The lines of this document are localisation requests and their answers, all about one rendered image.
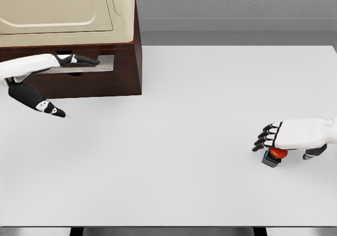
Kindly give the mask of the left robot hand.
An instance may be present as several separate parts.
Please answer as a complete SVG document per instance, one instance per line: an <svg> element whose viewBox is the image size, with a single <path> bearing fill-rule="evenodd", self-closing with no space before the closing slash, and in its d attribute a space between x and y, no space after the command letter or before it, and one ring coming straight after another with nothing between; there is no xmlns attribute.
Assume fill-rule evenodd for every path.
<svg viewBox="0 0 337 236"><path fill-rule="evenodd" d="M54 106L41 93L24 84L24 80L36 73L71 63L98 65L96 59L76 54L38 54L0 62L0 82L8 86L8 94L25 106L46 114L64 118L65 112Z"/></svg>

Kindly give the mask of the beige appliance on cabinet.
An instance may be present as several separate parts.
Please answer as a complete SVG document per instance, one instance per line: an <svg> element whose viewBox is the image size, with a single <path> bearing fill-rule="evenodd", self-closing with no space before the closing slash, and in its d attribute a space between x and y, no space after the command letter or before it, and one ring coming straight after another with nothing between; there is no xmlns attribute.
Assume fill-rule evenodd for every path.
<svg viewBox="0 0 337 236"><path fill-rule="evenodd" d="M0 0L0 47L128 43L135 0Z"/></svg>

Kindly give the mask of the dark brown wooden cabinet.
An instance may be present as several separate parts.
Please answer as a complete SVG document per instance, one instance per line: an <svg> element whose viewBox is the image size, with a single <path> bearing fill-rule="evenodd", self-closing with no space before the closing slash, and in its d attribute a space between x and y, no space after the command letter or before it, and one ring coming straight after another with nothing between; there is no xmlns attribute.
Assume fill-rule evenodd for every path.
<svg viewBox="0 0 337 236"><path fill-rule="evenodd" d="M140 95L142 93L142 43L138 22L136 0L127 4L128 17L120 16L115 10L114 0L104 0L112 23L126 20L131 35L120 37L109 32L71 32L43 34L12 34L0 36L0 47L43 47L43 48L128 48L132 61L129 71L74 70L70 73L39 73L28 77L27 85L35 88L49 99ZM113 68L114 55L99 55L101 64Z"/></svg>

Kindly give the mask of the brown drawer with grey handle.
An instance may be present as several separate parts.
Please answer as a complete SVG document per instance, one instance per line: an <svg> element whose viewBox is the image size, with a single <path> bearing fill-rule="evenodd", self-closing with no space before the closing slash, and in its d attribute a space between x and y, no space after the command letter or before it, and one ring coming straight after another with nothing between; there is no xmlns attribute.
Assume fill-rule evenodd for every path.
<svg viewBox="0 0 337 236"><path fill-rule="evenodd" d="M43 47L0 47L0 61L25 57L35 54L78 54L98 59L99 55L114 55L114 71L129 71L132 69L132 61L128 48L101 49L101 48L43 48Z"/></svg>

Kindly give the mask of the red button switch grey base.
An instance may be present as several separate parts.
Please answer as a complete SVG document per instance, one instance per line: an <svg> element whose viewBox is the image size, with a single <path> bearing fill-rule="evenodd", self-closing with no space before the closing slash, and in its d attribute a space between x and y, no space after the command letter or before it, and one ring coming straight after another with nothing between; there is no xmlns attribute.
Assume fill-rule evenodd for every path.
<svg viewBox="0 0 337 236"><path fill-rule="evenodd" d="M274 168L277 167L287 155L287 150L271 147L265 151L262 163Z"/></svg>

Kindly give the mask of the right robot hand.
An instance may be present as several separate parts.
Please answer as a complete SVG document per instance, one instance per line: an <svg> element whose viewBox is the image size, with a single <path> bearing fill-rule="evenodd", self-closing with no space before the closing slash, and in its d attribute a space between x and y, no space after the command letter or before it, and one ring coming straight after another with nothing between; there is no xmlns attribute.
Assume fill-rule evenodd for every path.
<svg viewBox="0 0 337 236"><path fill-rule="evenodd" d="M252 149L277 148L281 150L304 149L303 159L321 155L327 148L332 131L332 120L293 119L274 122L265 126Z"/></svg>

